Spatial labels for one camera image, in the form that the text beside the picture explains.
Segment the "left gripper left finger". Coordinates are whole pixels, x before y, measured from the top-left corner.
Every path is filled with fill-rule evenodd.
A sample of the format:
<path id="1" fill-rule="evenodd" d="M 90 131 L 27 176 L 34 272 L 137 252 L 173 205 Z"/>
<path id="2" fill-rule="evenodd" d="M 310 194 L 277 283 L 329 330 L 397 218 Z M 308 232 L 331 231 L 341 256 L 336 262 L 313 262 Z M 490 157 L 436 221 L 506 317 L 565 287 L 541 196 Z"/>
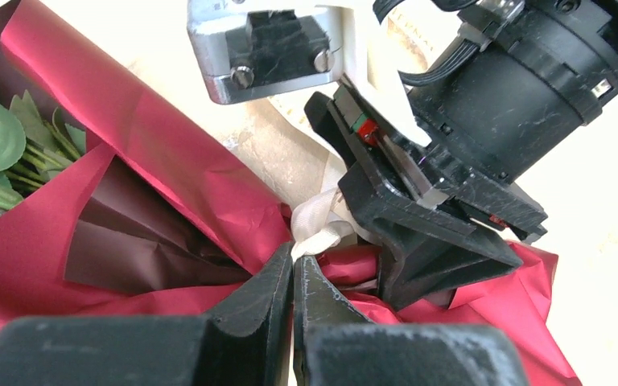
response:
<path id="1" fill-rule="evenodd" d="M 0 385 L 285 385 L 291 244 L 200 316 L 19 318 L 0 331 Z"/>

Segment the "pink flower bouquet red wrap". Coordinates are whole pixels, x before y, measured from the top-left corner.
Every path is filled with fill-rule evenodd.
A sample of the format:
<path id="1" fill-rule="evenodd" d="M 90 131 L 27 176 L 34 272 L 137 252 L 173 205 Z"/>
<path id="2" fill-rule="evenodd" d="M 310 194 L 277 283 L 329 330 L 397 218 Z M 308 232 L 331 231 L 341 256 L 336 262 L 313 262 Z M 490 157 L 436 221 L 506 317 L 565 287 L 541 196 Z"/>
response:
<path id="1" fill-rule="evenodd" d="M 13 1 L 0 7 L 0 101 L 27 86 L 47 107 L 60 102 L 91 130 L 94 143 L 81 160 L 0 219 L 0 331 L 19 318 L 200 316 L 248 281 L 139 295 L 65 281 L 66 253 L 83 206 L 120 166 L 138 180 L 140 191 L 154 196 L 155 211 L 186 217 L 227 261 L 251 269 L 253 276 L 279 246 L 289 244 L 280 201 L 251 170 L 45 5 Z M 501 306 L 534 307 L 508 333 L 471 315 L 470 302 L 450 311 L 426 304 L 420 317 L 402 323 L 373 296 L 343 295 L 377 324 L 492 326 L 517 349 L 527 385 L 576 385 L 567 363 L 553 365 L 526 350 L 554 348 L 538 340 L 546 335 L 546 277 L 556 257 L 520 244 L 513 250 L 526 267 L 476 299 L 491 317 Z"/>

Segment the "cream printed ribbon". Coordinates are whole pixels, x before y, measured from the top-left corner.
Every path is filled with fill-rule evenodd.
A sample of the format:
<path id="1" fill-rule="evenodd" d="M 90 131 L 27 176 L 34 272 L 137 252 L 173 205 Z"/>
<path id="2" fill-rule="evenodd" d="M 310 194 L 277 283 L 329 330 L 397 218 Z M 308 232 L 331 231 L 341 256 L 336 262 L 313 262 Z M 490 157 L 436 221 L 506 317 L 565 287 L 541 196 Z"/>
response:
<path id="1" fill-rule="evenodd" d="M 374 90 L 367 99 L 391 124 L 402 124 L 405 130 L 412 131 L 414 116 L 406 98 L 408 87 L 400 83 L 392 70 L 400 67 L 419 72 L 427 70 L 432 60 L 438 57 L 439 48 L 425 36 L 421 24 L 410 21 L 398 10 L 386 16 L 384 25 L 387 36 L 382 41 L 383 46 L 376 50 L 380 58 L 369 53 L 369 82 Z M 311 128 L 304 107 L 312 94 L 310 89 L 305 89 L 269 99 L 296 128 L 292 137 L 303 141 L 301 151 L 319 158 L 316 170 L 299 167 L 299 177 L 310 195 L 292 211 L 293 258 L 320 254 L 342 243 L 355 243 L 358 236 L 373 240 L 372 235 L 352 217 L 338 187 L 348 169 L 346 158 L 338 155 L 337 147 Z"/>

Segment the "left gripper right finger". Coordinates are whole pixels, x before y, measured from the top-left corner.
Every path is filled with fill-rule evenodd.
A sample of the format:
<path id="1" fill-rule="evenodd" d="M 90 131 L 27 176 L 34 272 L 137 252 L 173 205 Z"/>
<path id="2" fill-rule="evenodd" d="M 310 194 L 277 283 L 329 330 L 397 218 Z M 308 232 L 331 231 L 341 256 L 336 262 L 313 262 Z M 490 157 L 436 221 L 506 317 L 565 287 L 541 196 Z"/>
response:
<path id="1" fill-rule="evenodd" d="M 322 273 L 294 266 L 294 372 L 299 385 L 527 385 L 517 349 L 480 324 L 377 324 Z"/>

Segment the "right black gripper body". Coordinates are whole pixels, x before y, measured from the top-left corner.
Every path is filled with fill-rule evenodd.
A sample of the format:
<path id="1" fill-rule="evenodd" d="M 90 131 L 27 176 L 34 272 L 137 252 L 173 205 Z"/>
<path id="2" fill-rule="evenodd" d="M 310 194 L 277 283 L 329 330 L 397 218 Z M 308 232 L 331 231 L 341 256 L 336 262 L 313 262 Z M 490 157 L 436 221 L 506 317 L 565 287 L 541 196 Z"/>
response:
<path id="1" fill-rule="evenodd" d="M 407 94 L 429 144 L 405 139 L 353 88 L 306 104 L 346 158 L 348 210 L 382 240 L 543 236 L 546 213 L 516 179 L 618 95 L 618 1 L 478 1 L 459 18 L 440 79 Z"/>

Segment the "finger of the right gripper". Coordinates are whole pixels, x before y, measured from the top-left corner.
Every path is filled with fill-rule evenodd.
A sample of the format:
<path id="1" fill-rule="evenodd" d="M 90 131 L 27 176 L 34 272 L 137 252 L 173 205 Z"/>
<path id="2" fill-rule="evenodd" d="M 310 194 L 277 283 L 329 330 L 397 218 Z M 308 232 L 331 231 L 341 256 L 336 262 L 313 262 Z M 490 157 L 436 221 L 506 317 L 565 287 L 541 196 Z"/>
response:
<path id="1" fill-rule="evenodd" d="M 464 235 L 433 224 L 424 218 L 425 208 L 373 185 L 357 164 L 339 187 L 356 222 L 383 247 L 378 294 L 395 310 L 430 294 L 502 277 L 522 264 L 495 232 L 478 226 Z"/>

